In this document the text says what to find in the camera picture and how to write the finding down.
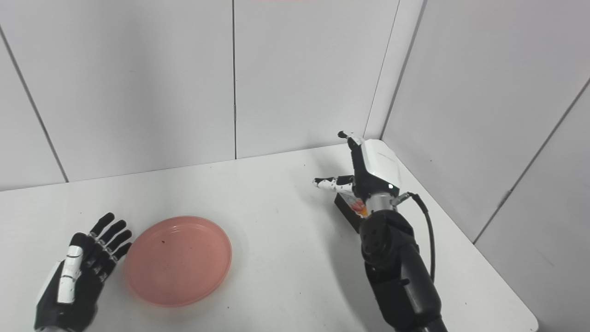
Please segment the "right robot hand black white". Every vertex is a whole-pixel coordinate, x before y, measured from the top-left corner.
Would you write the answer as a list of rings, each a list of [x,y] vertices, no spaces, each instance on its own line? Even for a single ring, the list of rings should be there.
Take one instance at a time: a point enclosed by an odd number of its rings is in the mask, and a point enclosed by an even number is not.
[[[400,162],[386,143],[363,139],[352,132],[339,131],[350,149],[354,173],[351,176],[315,178],[314,187],[346,194],[364,203],[379,196],[398,197],[401,192]]]

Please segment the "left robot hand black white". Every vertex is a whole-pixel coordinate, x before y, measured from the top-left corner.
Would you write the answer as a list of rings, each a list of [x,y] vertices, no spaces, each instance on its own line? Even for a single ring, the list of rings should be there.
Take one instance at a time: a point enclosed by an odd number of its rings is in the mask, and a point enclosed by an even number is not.
[[[40,294],[33,330],[86,331],[107,279],[131,248],[131,235],[126,221],[116,221],[113,213],[102,216],[89,232],[74,233]]]

